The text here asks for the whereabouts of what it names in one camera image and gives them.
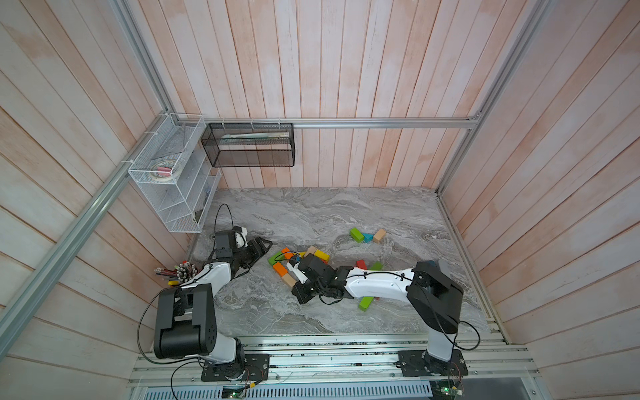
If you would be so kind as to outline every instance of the metal rail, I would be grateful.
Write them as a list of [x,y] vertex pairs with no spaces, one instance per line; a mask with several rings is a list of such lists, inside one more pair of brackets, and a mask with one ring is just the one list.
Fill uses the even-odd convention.
[[399,128],[460,128],[473,129],[473,118],[205,118],[218,124],[278,124],[286,122],[297,129],[399,129]]
[[[475,342],[471,334],[460,343]],[[269,379],[265,384],[354,381],[405,381],[395,367],[400,350],[425,349],[426,334],[393,335],[301,335],[241,337],[248,354],[268,353]],[[535,377],[538,369],[525,346],[507,345],[497,332],[483,332],[480,346],[464,351],[469,369],[466,378]],[[139,357],[129,387],[164,387],[177,365],[155,365]],[[202,368],[190,364],[173,377],[174,386],[210,385],[200,381]],[[441,376],[425,377],[440,380]]]
[[[151,128],[154,128],[160,120],[158,116]],[[135,158],[142,149],[142,144],[146,143],[151,136],[152,133],[148,133],[124,157],[124,160],[111,173],[91,202],[86,205],[56,245],[40,261],[35,271],[29,275],[20,291],[7,305],[2,319],[0,319],[0,361],[9,352],[13,343],[58,283],[95,227],[118,198],[130,179],[127,161]]]

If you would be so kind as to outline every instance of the natural wood block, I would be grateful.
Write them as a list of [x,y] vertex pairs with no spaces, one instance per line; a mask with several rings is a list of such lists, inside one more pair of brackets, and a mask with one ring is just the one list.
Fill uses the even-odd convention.
[[296,285],[297,280],[293,276],[289,275],[289,273],[282,275],[281,278],[284,283],[289,285],[289,287],[294,287]]
[[317,250],[318,250],[317,247],[311,246],[310,248],[307,249],[306,254],[316,254]]
[[384,229],[380,229],[376,232],[375,235],[373,235],[373,241],[376,243],[380,243],[382,241],[382,238],[385,237],[385,235],[387,234],[387,231]]

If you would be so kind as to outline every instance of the marble tabletop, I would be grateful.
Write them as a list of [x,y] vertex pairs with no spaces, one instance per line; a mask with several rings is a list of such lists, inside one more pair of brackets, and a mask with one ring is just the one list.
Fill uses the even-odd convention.
[[[211,234],[220,204],[234,223],[246,227],[248,239],[274,242],[271,251],[245,276],[231,281],[215,297],[218,329],[228,336],[319,333],[424,333],[427,326],[410,305],[374,300],[366,312],[359,299],[325,305],[318,298],[298,304],[291,289],[267,259],[284,247],[304,251],[314,245],[331,255],[330,265],[368,266],[380,261],[386,270],[412,268],[420,260],[446,260],[451,277],[465,290],[461,318],[489,330],[455,244],[444,225],[433,191],[423,188],[282,188],[221,189],[214,195],[204,231],[192,260],[201,266],[212,249]],[[383,242],[356,243],[349,230],[387,231]],[[230,228],[226,208],[218,230]],[[460,333],[469,328],[460,325]]]

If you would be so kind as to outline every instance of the wooden block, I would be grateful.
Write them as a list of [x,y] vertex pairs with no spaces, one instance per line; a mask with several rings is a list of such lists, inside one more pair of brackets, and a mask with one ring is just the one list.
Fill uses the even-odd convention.
[[282,251],[280,252],[284,258],[286,258],[287,260],[290,259],[291,257],[294,256],[294,254],[291,252],[291,250],[289,250],[288,247],[285,247],[284,249],[282,249]]
[[329,261],[329,258],[330,258],[330,256],[329,256],[327,253],[322,252],[322,251],[320,251],[320,250],[316,250],[316,252],[314,253],[314,255],[315,255],[316,257],[318,257],[319,259],[322,259],[323,261],[327,261],[327,262]]
[[289,287],[294,287],[296,285],[297,280],[293,276],[289,275],[289,273],[282,275],[280,278],[282,278],[284,283],[289,285]]
[[288,273],[287,269],[284,268],[284,266],[279,262],[273,264],[273,269],[275,269],[275,271],[278,273],[278,275],[280,275],[281,278]]
[[317,250],[318,250],[317,247],[311,246],[310,248],[307,249],[306,254],[315,254]]
[[364,235],[360,233],[358,228],[351,229],[349,233],[351,234],[353,240],[355,240],[356,242],[362,243],[364,241]]
[[387,234],[387,231],[384,229],[380,229],[376,232],[375,235],[373,235],[373,241],[376,243],[380,243],[382,241],[382,238],[385,237],[385,235]]
[[372,301],[373,301],[372,296],[363,297],[362,300],[360,301],[360,304],[358,304],[358,308],[362,311],[366,311],[369,309],[369,306],[371,305]]
[[272,255],[271,257],[269,257],[269,265],[273,266],[273,264],[278,262],[276,259],[279,259],[281,255],[282,255],[282,252],[277,252],[274,255]]

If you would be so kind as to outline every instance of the metal grille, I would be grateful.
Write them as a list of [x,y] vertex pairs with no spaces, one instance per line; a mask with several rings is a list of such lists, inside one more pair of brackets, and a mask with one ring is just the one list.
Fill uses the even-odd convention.
[[[182,399],[221,399],[222,386],[174,387],[176,396]],[[429,381],[314,383],[257,385],[245,390],[247,399],[321,400],[335,399],[422,399],[432,397]],[[140,400],[173,399],[170,388],[149,388]]]

